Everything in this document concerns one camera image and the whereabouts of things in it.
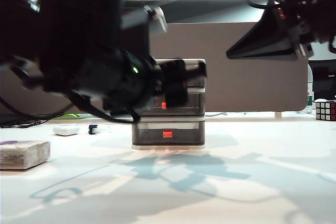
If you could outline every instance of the plastic drawer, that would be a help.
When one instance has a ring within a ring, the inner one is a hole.
[[[165,146],[204,146],[204,117],[143,117],[132,125],[132,147],[139,150]]]
[[[164,96],[158,97],[154,108],[140,113],[141,116],[199,115],[205,113],[205,89],[188,89],[188,103],[184,106],[167,108]]]

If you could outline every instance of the table surface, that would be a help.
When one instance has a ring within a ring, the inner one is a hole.
[[[51,142],[48,162],[1,171],[1,223],[336,223],[335,122],[210,118],[197,151],[135,151],[130,125],[88,124],[1,130]]]

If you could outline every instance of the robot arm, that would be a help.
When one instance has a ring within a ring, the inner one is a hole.
[[[270,0],[259,5],[264,9],[260,22],[228,51],[230,59],[255,56],[308,58],[313,55],[310,43],[332,43],[336,36],[336,0]]]
[[[206,75],[202,63],[193,71],[181,60],[156,65],[149,34],[155,25],[165,30],[159,8],[122,16],[122,0],[39,0],[38,12],[24,0],[2,4],[0,66],[11,68],[25,87],[62,94],[104,119],[124,122],[93,107],[91,99],[103,100],[112,116],[129,114],[137,121],[157,95],[166,96],[167,106],[184,104],[185,81]],[[43,75],[29,77],[27,60]]]

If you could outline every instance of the wire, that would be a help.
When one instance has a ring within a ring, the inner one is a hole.
[[[270,8],[278,8],[280,4],[273,4],[273,5],[260,5],[257,3],[252,2],[251,0],[246,0],[249,6],[252,6],[254,8],[258,9],[270,9]]]
[[[130,113],[130,115],[132,116],[133,121],[116,119],[109,115],[106,115],[103,111],[93,106],[88,99],[85,99],[76,93],[73,93],[73,92],[68,93],[67,97],[80,110],[86,111],[89,114],[92,114],[99,118],[103,118],[113,123],[127,123],[128,124],[128,123],[136,123],[140,120],[140,116],[134,110],[127,110],[127,112]]]
[[[220,113],[217,113],[217,114],[213,114],[213,115],[205,115],[206,118],[212,118],[214,116],[218,116],[218,115],[227,115],[226,112],[220,112]]]
[[[63,109],[61,109],[61,110],[59,110],[59,111],[57,111],[53,114],[49,114],[49,115],[30,115],[30,114],[26,114],[26,113],[23,113],[23,112],[17,110],[13,106],[11,106],[8,102],[6,102],[1,96],[0,96],[0,103],[3,104],[6,108],[8,108],[10,111],[12,111],[14,114],[16,114],[18,116],[21,116],[25,120],[31,120],[31,121],[50,120],[52,118],[60,116],[61,114],[64,114],[65,111],[67,111],[69,108],[73,107],[73,104],[71,103],[71,104],[65,106]]]

